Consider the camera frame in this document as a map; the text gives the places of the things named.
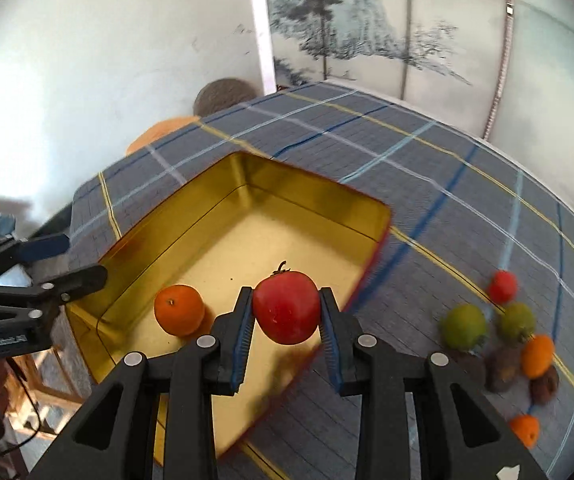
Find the textured orange mandarin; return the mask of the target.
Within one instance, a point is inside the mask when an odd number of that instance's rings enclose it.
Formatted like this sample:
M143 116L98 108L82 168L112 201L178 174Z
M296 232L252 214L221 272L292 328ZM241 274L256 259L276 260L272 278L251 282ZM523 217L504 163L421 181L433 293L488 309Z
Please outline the textured orange mandarin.
M536 416L529 414L515 416L508 421L508 427L528 450L536 446L540 436L540 422Z

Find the dark reddish brown passion fruit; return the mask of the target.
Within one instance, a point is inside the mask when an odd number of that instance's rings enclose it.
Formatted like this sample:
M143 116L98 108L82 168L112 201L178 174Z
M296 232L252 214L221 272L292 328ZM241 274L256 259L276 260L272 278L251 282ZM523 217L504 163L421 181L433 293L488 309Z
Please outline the dark reddish brown passion fruit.
M556 396L560 376L556 368L551 365L540 377L531 379L529 382L530 399L534 405L546 405Z

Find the red tomato with stem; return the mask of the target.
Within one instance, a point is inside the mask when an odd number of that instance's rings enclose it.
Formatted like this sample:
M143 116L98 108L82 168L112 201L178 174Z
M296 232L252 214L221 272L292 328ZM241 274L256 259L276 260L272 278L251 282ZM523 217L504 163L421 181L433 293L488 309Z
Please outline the red tomato with stem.
M252 294L252 310L263 333L277 344L301 344L319 326L321 302L316 284L282 261Z

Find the wooden stool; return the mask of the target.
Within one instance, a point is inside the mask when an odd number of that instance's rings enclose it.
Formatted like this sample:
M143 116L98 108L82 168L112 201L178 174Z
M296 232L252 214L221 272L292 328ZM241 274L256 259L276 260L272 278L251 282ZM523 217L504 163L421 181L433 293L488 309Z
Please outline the wooden stool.
M54 440L84 399L63 363L59 346L9 358L9 426L22 436Z

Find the large green tomato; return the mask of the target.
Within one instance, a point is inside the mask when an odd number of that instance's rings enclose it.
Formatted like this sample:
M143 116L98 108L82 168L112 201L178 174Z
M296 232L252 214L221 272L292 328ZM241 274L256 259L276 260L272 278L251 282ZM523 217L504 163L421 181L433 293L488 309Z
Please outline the large green tomato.
M488 336L485 315L474 304L459 304L439 323L442 342L452 350L467 352L480 346Z

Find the smooth orange fruit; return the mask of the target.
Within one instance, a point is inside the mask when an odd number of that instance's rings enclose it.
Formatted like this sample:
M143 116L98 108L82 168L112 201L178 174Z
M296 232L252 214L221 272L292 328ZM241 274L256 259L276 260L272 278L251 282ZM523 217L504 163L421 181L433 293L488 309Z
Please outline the smooth orange fruit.
M522 347L520 355L522 374L528 379L543 376L553 363L554 353L555 344L550 336L534 335Z

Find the orange mandarin in tin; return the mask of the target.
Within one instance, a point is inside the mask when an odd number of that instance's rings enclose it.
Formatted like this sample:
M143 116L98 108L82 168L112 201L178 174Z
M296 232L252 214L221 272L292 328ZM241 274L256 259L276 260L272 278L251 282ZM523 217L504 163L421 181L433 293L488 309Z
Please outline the orange mandarin in tin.
M206 307L195 288L172 285L157 293L153 312L165 333L185 337L198 330L205 317Z

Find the small red tomato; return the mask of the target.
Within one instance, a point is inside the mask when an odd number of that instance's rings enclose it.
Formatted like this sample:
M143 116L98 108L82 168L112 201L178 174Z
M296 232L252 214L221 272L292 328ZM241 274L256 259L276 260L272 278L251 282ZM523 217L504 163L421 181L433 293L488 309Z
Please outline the small red tomato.
M516 297L517 290L516 276L508 270L497 270L492 275L487 294L495 304L508 304Z

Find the orange round stool seat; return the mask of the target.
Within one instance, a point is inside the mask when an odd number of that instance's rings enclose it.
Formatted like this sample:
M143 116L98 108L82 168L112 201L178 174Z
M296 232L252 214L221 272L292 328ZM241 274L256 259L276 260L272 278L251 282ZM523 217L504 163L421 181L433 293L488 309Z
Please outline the orange round stool seat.
M195 124L195 122L198 122L198 120L198 116L180 116L165 119L162 120L162 122L157 122L157 124L154 124L149 129L147 129L127 147L125 155L128 156L133 154L141 148L145 148L146 145L164 138L174 131L185 128L188 125Z

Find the round brown woven cushion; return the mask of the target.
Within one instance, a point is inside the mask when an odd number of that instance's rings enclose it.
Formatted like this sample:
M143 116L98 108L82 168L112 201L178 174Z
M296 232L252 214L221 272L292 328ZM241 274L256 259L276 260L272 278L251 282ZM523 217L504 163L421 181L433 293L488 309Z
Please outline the round brown woven cushion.
M193 113L205 117L236 104L255 99L258 91L248 81L238 78L222 78L206 84L197 94Z

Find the painted landscape folding screen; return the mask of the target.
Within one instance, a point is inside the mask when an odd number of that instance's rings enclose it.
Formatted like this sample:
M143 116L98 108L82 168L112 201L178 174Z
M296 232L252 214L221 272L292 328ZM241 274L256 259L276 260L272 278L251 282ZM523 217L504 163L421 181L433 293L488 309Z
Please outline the painted landscape folding screen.
M276 73L392 96L574 208L574 0L267 0Z

